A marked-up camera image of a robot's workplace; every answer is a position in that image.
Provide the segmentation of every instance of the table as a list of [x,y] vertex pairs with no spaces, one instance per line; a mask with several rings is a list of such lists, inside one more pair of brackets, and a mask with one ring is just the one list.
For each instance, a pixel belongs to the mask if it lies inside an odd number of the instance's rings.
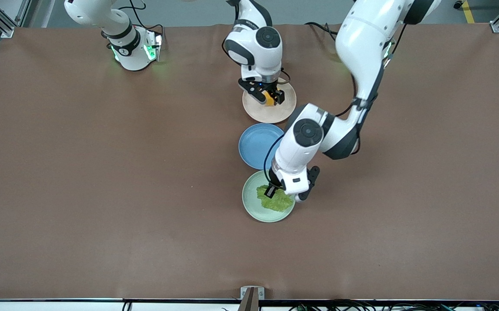
[[[334,42],[278,26],[298,104],[352,97]],[[252,121],[227,25],[168,29],[121,69],[97,29],[0,43],[0,298],[499,299],[499,34],[408,27],[358,155],[310,165],[310,198],[253,220]]]

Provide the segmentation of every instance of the lettuce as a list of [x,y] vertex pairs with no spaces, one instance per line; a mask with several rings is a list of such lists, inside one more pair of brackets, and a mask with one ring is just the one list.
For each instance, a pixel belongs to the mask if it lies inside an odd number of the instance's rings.
[[285,194],[282,189],[277,189],[272,199],[267,197],[265,191],[267,191],[268,187],[268,185],[257,187],[257,198],[261,199],[261,205],[265,209],[283,212],[293,204],[293,199]]

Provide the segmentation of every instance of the beige plate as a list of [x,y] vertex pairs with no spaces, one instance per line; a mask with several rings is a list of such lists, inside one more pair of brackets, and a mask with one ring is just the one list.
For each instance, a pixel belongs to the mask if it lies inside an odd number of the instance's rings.
[[[279,82],[284,82],[284,79],[278,79]],[[242,103],[245,112],[261,123],[278,123],[282,122],[291,115],[295,109],[297,97],[295,90],[291,84],[279,84],[278,88],[284,91],[285,99],[282,104],[276,106],[261,105],[258,101],[253,99],[247,92],[244,91],[242,96]]]

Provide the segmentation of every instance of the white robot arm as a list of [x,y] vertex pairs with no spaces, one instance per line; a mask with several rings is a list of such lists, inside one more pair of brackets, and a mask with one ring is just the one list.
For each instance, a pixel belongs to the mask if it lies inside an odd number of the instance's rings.
[[111,43],[115,59],[127,70],[144,69],[158,58],[161,35],[133,26],[121,10],[112,10],[117,0],[65,0],[65,10],[81,25],[101,28]]
[[254,0],[227,0],[236,8],[232,31],[224,39],[228,57],[241,66],[238,84],[261,104],[284,101],[278,90],[282,68],[282,38],[269,12]]
[[298,201],[309,195],[320,170],[307,170],[308,162],[320,150],[331,159],[343,159],[356,151],[366,114],[376,99],[378,86],[390,56],[397,26],[417,24],[441,0],[356,0],[336,37],[336,51],[355,78],[357,92],[348,118],[342,120],[313,104],[297,108],[288,120],[285,136],[277,149],[267,195],[275,188],[297,194]]

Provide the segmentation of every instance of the green plate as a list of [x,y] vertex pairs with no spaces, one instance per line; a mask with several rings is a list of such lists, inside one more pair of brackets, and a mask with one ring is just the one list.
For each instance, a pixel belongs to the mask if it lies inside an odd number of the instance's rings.
[[247,210],[253,218],[263,222],[277,222],[286,218],[287,215],[293,211],[293,207],[295,206],[295,196],[290,195],[293,200],[293,204],[283,212],[265,209],[265,207],[261,205],[261,199],[257,198],[257,187],[267,184],[269,184],[269,182],[267,181],[263,171],[258,171],[257,173],[251,175],[251,177],[245,182],[244,189],[242,190],[242,201],[244,203],[245,210]]

